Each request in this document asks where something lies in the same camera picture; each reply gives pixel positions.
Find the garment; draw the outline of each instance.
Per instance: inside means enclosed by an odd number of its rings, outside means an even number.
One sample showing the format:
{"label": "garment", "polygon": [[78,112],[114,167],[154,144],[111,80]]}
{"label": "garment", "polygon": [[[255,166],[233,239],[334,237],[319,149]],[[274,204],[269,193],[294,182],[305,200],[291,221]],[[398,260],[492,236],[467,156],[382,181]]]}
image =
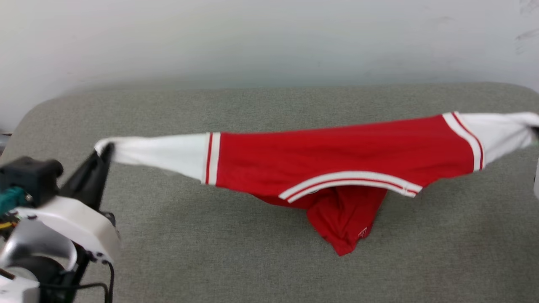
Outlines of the garment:
{"label": "garment", "polygon": [[481,170],[532,144],[539,116],[447,113],[428,118],[281,133],[109,138],[116,162],[173,170],[274,205],[307,209],[339,255],[368,236],[387,190]]}

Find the sleeve stripe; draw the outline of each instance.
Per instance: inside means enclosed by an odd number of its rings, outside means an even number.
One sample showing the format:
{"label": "sleeve stripe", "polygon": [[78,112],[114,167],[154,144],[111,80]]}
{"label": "sleeve stripe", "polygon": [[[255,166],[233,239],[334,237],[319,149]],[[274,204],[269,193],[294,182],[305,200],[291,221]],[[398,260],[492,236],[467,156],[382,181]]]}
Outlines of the sleeve stripe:
{"label": "sleeve stripe", "polygon": [[219,150],[221,147],[221,133],[210,134],[210,144],[208,150],[208,165],[206,169],[206,180],[209,185],[217,184],[217,169],[219,168]]}
{"label": "sleeve stripe", "polygon": [[386,188],[409,197],[415,197],[423,189],[423,187],[399,177],[373,171],[338,171],[307,179],[283,191],[279,195],[279,198],[292,203],[313,191],[343,185],[364,185]]}
{"label": "sleeve stripe", "polygon": [[464,124],[458,119],[458,113],[446,113],[443,115],[447,125],[453,130],[459,137],[468,142],[473,153],[473,171],[483,169],[483,147],[481,142],[477,139],[472,132],[470,132]]}

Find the silver metal part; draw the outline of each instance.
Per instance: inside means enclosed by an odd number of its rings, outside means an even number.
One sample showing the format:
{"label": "silver metal part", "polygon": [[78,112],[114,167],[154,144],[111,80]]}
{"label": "silver metal part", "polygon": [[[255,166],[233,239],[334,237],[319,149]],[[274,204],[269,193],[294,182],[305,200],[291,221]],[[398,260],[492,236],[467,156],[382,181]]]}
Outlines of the silver metal part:
{"label": "silver metal part", "polygon": [[71,240],[38,220],[23,219],[0,253],[0,268],[8,268],[29,256],[67,259],[66,271],[72,270],[77,262],[77,250]]}

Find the cable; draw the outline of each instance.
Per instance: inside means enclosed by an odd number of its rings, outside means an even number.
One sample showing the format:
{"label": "cable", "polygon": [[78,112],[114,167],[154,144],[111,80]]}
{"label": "cable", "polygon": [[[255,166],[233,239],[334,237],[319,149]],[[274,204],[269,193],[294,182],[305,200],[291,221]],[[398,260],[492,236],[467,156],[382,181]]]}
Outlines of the cable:
{"label": "cable", "polygon": [[50,285],[50,284],[39,284],[39,288],[46,290],[63,290],[63,291],[75,291],[75,290],[84,290],[87,288],[93,287],[103,287],[105,291],[105,303],[108,303],[109,290],[105,283],[91,283],[85,285],[76,285],[76,286],[59,286],[59,285]]}
{"label": "cable", "polygon": [[112,266],[112,263],[109,261],[104,261],[105,264],[108,265],[108,268],[110,269],[110,284],[108,286],[108,299],[105,301],[106,303],[112,303],[112,292],[114,288],[114,267]]}
{"label": "cable", "polygon": [[93,288],[93,287],[103,287],[103,290],[105,291],[105,303],[112,303],[112,293],[114,288],[114,267],[112,266],[112,263],[109,261],[103,261],[103,264],[107,264],[108,268],[110,269],[110,284],[107,287],[105,283],[91,283],[91,284],[85,284],[85,285],[76,285],[76,286],[59,286],[59,285],[51,285],[51,284],[40,284],[39,288],[42,289],[49,289],[49,290],[65,290],[65,291],[75,291],[75,290],[83,290],[86,288]]}

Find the gray fabric surface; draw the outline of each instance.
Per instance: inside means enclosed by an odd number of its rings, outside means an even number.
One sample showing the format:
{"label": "gray fabric surface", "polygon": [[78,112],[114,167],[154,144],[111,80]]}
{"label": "gray fabric surface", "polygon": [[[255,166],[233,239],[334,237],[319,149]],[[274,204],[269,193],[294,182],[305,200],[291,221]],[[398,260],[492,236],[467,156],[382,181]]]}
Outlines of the gray fabric surface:
{"label": "gray fabric surface", "polygon": [[[475,83],[103,92],[30,112],[1,161],[59,160],[69,175],[109,136],[319,128],[449,111],[539,112],[539,95]],[[157,169],[111,168],[103,208],[123,256],[115,302],[538,302],[538,148],[417,198],[390,194],[374,229],[338,257],[305,212]],[[85,282],[107,281],[90,266]],[[81,291],[78,302],[101,302]]]}

